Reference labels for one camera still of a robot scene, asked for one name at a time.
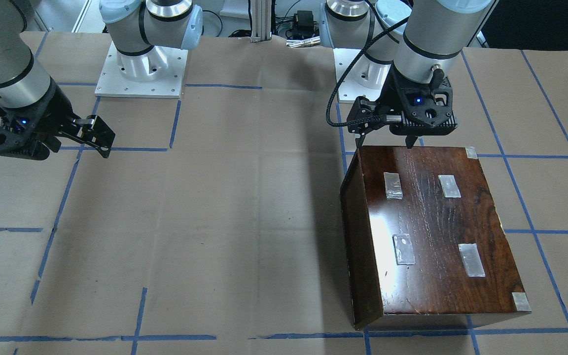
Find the black cable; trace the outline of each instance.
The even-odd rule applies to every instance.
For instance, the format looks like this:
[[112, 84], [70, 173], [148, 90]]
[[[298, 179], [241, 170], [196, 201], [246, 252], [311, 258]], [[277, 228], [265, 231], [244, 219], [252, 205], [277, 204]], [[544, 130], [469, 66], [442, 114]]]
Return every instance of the black cable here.
[[[376, 7], [374, 5], [372, 5], [372, 3], [369, 2], [369, 0], [365, 0], [365, 2], [367, 2], [367, 5], [369, 5], [369, 8], [372, 9], [374, 16], [376, 16], [376, 20], [378, 21], [378, 24], [381, 25], [381, 29], [386, 30], [383, 19], [378, 14], [378, 11], [376, 11]], [[391, 34], [387, 34], [387, 36], [389, 36], [392, 41], [394, 41], [396, 43], [400, 43], [400, 41], [397, 40], [396, 38], [394, 38], [394, 36], [392, 36]]]
[[212, 13], [214, 14], [214, 16], [218, 17], [218, 20], [220, 21], [220, 30], [218, 31], [218, 34], [216, 36], [220, 36], [221, 33], [223, 33], [223, 19], [220, 18], [220, 16], [215, 13], [214, 11], [210, 11], [210, 10], [203, 10], [204, 13]]
[[251, 0], [248, 0], [248, 29], [249, 36], [253, 36], [253, 18], [251, 17]]
[[332, 103], [334, 101], [334, 97], [336, 97], [336, 94], [338, 94], [338, 92], [339, 92], [339, 87], [341, 87], [341, 83], [343, 83], [343, 81], [345, 81], [345, 77], [348, 76], [348, 74], [350, 73], [352, 68], [354, 68], [354, 65], [363, 56], [363, 54], [365, 54], [365, 52], [367, 52], [369, 47], [372, 47], [372, 45], [374, 45], [374, 43], [376, 43], [379, 39], [383, 38], [383, 36], [385, 36], [386, 34], [397, 29], [398, 27], [401, 27], [402, 25], [404, 25], [408, 20], [409, 20], [409, 16], [407, 16], [403, 20], [400, 20], [399, 22], [397, 22], [396, 25], [389, 27], [385, 31], [381, 32], [380, 34], [378, 34], [377, 36], [372, 38], [372, 40], [370, 40], [369, 42], [367, 42], [365, 44], [363, 49], [361, 49], [361, 51], [356, 55], [356, 57], [354, 57], [354, 59], [352, 59], [352, 63], [350, 63], [350, 65], [347, 67], [347, 69], [345, 69], [345, 72], [343, 72], [343, 75], [341, 75], [341, 78], [339, 78], [339, 80], [337, 81], [336, 85], [334, 86], [334, 90], [333, 90], [332, 94], [330, 95], [330, 99], [327, 101], [327, 108], [325, 108], [325, 121], [330, 126], [345, 127], [345, 126], [350, 126], [351, 124], [361, 124], [361, 123], [368, 123], [368, 122], [373, 122], [373, 121], [377, 122], [377, 121], [382, 120], [382, 118], [380, 116], [374, 115], [374, 116], [371, 116], [371, 117], [355, 119], [355, 120], [350, 121], [350, 122], [336, 123], [336, 122], [333, 122], [330, 119], [330, 109], [332, 108]]
[[[288, 17], [288, 13], [290, 13], [290, 10], [292, 10], [293, 7], [294, 7], [295, 5], [297, 5], [297, 3], [300, 2], [300, 1], [302, 1], [302, 0], [297, 0], [293, 5], [291, 5], [291, 6], [288, 8], [288, 10], [286, 11], [286, 14], [284, 15], [284, 17], [282, 17], [282, 19], [287, 19], [287, 20], [290, 20], [290, 22], [293, 22], [293, 19], [295, 18], [295, 16]], [[280, 24], [277, 25], [277, 27], [275, 27], [275, 33], [278, 34], [278, 35], [280, 34], [280, 31], [282, 30], [282, 29], [281, 29], [282, 23], [284, 23], [284, 22], [280, 22]]]
[[291, 6], [288, 8], [288, 11], [287, 11], [286, 14], [284, 15], [284, 17], [288, 16], [288, 13], [290, 13], [290, 10], [293, 9], [293, 6], [297, 5], [300, 1], [302, 1], [302, 0], [297, 0], [293, 5], [291, 5]]

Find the wooden box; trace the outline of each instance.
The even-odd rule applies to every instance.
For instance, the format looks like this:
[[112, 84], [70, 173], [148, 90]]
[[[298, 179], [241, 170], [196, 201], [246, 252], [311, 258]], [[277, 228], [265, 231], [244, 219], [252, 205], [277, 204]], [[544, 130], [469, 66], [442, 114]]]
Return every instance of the wooden box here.
[[[401, 200], [388, 197], [385, 173], [399, 175]], [[445, 197], [439, 175], [455, 176], [461, 197]], [[363, 146], [341, 209], [356, 329], [480, 326], [531, 311], [479, 160], [465, 148]], [[460, 245], [476, 245], [485, 276], [469, 276], [475, 260]]]

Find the glossy wood surface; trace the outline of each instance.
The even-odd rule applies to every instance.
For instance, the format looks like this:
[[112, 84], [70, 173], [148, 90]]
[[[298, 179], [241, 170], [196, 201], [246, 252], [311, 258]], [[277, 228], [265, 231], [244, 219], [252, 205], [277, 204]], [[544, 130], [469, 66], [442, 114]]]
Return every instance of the glossy wood surface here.
[[[403, 200], [386, 198], [384, 172], [399, 173]], [[454, 175], [461, 198], [445, 198], [438, 175]], [[341, 207], [355, 324], [379, 314], [516, 313], [521, 278], [479, 161], [464, 148], [364, 146], [341, 187]], [[397, 265], [394, 234], [410, 234], [415, 265]], [[477, 244], [486, 277], [467, 276], [460, 243]]]

